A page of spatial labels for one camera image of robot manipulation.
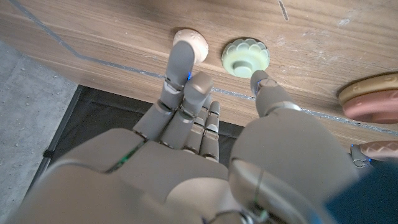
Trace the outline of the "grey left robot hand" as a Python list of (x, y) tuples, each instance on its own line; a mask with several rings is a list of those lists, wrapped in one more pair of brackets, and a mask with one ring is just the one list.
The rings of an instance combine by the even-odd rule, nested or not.
[(362, 153), (360, 145), (352, 144), (350, 146), (350, 154), (355, 167), (359, 169), (372, 167), (371, 158)]

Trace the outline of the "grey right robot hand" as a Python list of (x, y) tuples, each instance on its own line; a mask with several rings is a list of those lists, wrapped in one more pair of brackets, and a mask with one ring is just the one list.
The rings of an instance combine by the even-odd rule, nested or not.
[(132, 130), (111, 129), (62, 156), (8, 223), (333, 223), (325, 203), (355, 183), (346, 151), (266, 72), (267, 47), (223, 52), (248, 77), (258, 119), (218, 162), (220, 106), (191, 75), (203, 44), (174, 43), (161, 97)]

